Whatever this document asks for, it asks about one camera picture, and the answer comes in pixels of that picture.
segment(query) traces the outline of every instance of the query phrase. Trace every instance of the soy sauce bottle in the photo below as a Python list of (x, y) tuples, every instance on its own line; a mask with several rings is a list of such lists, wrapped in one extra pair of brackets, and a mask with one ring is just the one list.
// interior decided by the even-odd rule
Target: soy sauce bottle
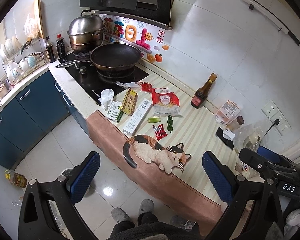
[(191, 100), (191, 105), (195, 108), (199, 108), (202, 103), (207, 99), (209, 90), (211, 88), (211, 85), (216, 80), (217, 75), (215, 73), (212, 73), (208, 79), (208, 81), (203, 85), (202, 88), (199, 88), (195, 94), (194, 97)]
[(59, 58), (65, 57), (66, 56), (66, 46), (65, 43), (63, 42), (63, 37), (61, 37), (61, 34), (58, 34), (57, 39), (57, 52)]
[(47, 53), (48, 53), (48, 57), (49, 57), (49, 61), (50, 63), (54, 62), (56, 60), (56, 58), (54, 57), (54, 54), (53, 54), (53, 47), (52, 47), (52, 44), (49, 42), (49, 39), (50, 37), (46, 37), (46, 40), (47, 40), (47, 46), (46, 46), (46, 49), (47, 49)]

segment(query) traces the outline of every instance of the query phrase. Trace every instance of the smartphone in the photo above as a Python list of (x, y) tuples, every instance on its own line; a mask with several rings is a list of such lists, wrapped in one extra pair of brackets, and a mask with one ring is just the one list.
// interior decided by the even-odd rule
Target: smartphone
[(223, 137), (223, 129), (221, 127), (218, 128), (217, 132), (216, 132), (216, 136), (225, 144), (229, 147), (230, 150), (233, 151), (233, 141), (228, 140), (226, 138)]

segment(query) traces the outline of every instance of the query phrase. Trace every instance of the electrical outlet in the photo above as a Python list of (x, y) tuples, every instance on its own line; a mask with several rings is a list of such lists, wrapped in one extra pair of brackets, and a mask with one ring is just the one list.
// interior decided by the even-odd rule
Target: electrical outlet
[(288, 124), (287, 121), (285, 121), (284, 123), (277, 126), (277, 129), (278, 129), (279, 133), (283, 136), (291, 130), (291, 126)]
[(274, 114), (274, 116), (271, 117), (271, 122), (274, 123), (274, 120), (279, 119), (279, 124), (278, 126), (280, 126), (281, 124), (283, 124), (284, 122), (286, 122), (287, 120), (285, 119), (285, 117), (283, 116), (283, 114), (281, 113), (281, 111), (277, 112), (276, 114)]
[(262, 112), (266, 116), (274, 116), (277, 112), (279, 112), (279, 108), (275, 105), (275, 103), (271, 100), (269, 101), (262, 109)]

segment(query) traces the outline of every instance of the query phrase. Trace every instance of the black wok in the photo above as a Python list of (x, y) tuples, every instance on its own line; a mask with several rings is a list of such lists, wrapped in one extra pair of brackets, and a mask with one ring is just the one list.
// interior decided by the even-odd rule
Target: black wok
[[(102, 71), (117, 72), (130, 69), (141, 59), (141, 52), (125, 43), (109, 43), (96, 47), (90, 52), (90, 61)], [(88, 60), (73, 60), (62, 63), (55, 68), (69, 67)]]

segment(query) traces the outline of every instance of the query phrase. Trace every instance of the cat print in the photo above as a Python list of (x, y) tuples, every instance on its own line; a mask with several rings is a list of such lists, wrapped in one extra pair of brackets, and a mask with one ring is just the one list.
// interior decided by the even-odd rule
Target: cat print
[(160, 170), (164, 170), (170, 174), (172, 168), (177, 166), (184, 171), (186, 161), (191, 158), (190, 154), (183, 151), (183, 143), (176, 146), (164, 148), (160, 143), (148, 135), (139, 134), (131, 137), (123, 146), (123, 157), (132, 168), (136, 168), (137, 164), (131, 158), (129, 149), (132, 145), (136, 152), (136, 156), (146, 163), (154, 162), (159, 165)]

